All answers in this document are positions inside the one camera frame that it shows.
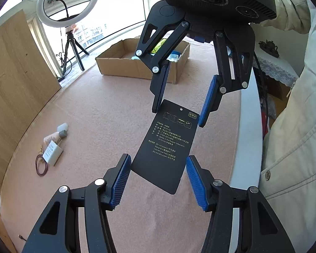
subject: white ring light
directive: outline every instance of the white ring light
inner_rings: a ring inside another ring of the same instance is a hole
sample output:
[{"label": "white ring light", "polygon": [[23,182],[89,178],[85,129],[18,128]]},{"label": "white ring light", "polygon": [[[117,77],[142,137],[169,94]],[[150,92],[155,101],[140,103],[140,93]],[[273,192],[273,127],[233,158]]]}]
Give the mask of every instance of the white ring light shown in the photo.
[{"label": "white ring light", "polygon": [[44,0],[37,0],[36,4],[36,14],[39,17],[40,21],[46,24],[49,27],[53,28],[63,28],[71,26],[79,21],[81,21],[84,17],[86,17],[90,11],[94,8],[98,0],[90,0],[88,6],[76,17],[66,20],[66,21],[55,21],[49,18],[46,13],[44,12]]}]

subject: white wall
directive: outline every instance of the white wall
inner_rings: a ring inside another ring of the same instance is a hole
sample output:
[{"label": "white wall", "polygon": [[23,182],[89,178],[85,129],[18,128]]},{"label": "white wall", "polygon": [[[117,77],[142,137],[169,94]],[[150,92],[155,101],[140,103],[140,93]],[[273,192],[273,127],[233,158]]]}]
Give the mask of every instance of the white wall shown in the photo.
[{"label": "white wall", "polygon": [[273,27],[262,27],[259,24],[251,24],[256,37],[256,43],[260,41],[274,41],[278,46],[280,57],[286,59],[297,75],[301,75],[304,68],[304,55],[308,41],[308,34],[299,34],[296,31],[282,31]]}]

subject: pink fabric surface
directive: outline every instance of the pink fabric surface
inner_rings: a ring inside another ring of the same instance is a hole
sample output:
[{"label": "pink fabric surface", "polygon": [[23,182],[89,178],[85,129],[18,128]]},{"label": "pink fabric surface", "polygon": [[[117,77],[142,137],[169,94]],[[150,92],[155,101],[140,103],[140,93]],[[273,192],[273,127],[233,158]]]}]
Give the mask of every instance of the pink fabric surface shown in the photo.
[{"label": "pink fabric surface", "polygon": [[[164,98],[200,113],[214,74],[214,48],[192,40],[191,55],[178,84],[167,84]],[[62,185],[83,187],[104,176],[123,153],[135,157],[154,118],[150,81],[102,76],[95,65],[61,89],[44,107],[20,141],[1,189],[1,215],[18,252],[39,215]],[[224,95],[204,128],[197,129],[191,149],[215,178],[229,182],[235,155],[240,93]],[[64,152],[44,177],[35,172],[43,138],[64,122]],[[79,212],[82,253],[88,252],[83,210]],[[117,252],[191,253],[201,250],[210,213],[197,205],[186,171],[175,195],[134,172],[121,204],[108,219]]]}]

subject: brown cord loop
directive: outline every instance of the brown cord loop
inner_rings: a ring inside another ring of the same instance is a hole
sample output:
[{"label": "brown cord loop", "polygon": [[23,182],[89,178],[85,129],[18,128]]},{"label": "brown cord loop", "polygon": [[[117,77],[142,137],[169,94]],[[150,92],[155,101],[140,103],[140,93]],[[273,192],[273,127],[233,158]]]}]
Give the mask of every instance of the brown cord loop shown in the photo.
[{"label": "brown cord loop", "polygon": [[[37,167],[37,162],[38,162],[39,159],[41,159],[41,160],[44,162],[44,171],[43,171],[42,173],[39,172],[39,169],[38,169],[38,167]],[[39,175],[39,176],[41,176],[41,177],[44,176],[44,175],[46,175],[46,173],[47,173],[47,171],[48,171],[48,163],[44,160],[42,154],[39,154],[39,155],[36,156],[36,159],[35,159],[35,168],[36,168],[36,173],[37,173],[37,175]]]}]

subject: tripod leg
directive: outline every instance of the tripod leg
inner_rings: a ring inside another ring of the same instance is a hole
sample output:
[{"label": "tripod leg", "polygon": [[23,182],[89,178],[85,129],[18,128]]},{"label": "tripod leg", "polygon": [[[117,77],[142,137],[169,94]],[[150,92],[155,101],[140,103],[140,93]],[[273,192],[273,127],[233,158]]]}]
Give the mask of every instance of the tripod leg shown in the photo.
[{"label": "tripod leg", "polygon": [[75,44],[80,48],[80,50],[82,50],[85,54],[89,55],[89,52],[86,51],[86,49],[83,46],[81,46],[75,38],[74,38],[74,41],[75,41]]},{"label": "tripod leg", "polygon": [[79,68],[84,71],[84,66],[83,66],[83,63],[81,61],[81,57],[79,56],[78,54],[78,51],[77,51],[77,48],[76,48],[76,45],[75,45],[75,41],[73,40],[70,40],[70,44],[71,44],[71,47],[73,48],[73,52],[75,54],[75,57],[76,57],[76,60],[78,62],[78,65],[79,65]]},{"label": "tripod leg", "polygon": [[69,40],[67,40],[66,43],[66,49],[64,50],[64,62],[63,62],[63,74],[66,74],[66,69],[67,69],[67,59],[68,59],[68,47],[69,47]]}]

